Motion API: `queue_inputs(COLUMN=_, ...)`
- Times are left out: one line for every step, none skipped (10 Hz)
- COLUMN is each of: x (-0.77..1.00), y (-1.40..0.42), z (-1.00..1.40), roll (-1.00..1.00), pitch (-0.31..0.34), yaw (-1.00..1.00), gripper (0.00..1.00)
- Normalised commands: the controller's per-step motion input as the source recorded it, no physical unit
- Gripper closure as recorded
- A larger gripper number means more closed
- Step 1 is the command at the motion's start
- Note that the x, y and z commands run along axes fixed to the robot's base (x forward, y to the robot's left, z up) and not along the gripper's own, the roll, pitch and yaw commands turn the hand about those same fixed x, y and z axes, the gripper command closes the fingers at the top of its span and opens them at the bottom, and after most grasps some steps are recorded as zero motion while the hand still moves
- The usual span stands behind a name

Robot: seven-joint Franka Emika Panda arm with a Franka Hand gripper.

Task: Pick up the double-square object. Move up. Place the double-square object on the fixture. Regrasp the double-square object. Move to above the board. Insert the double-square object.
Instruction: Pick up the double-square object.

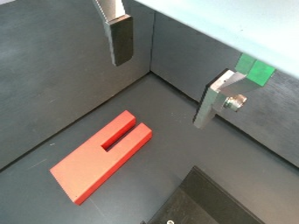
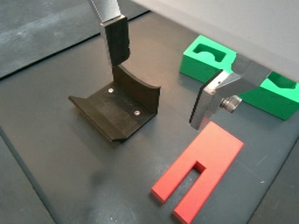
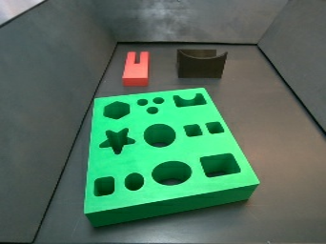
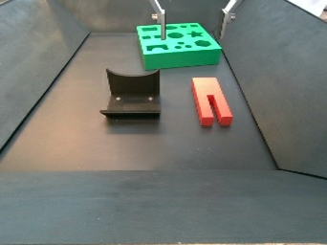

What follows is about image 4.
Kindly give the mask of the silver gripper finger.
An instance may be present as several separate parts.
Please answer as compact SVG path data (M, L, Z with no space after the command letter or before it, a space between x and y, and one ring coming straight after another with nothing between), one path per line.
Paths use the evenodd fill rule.
M148 0L153 8L152 19L157 21L161 27L161 40L165 40L165 11L158 0Z
M221 29L220 29L220 38L222 38L224 36L225 26L232 18L232 10L233 10L234 4L236 4L236 0L229 0L225 7L222 8L222 22L221 22Z

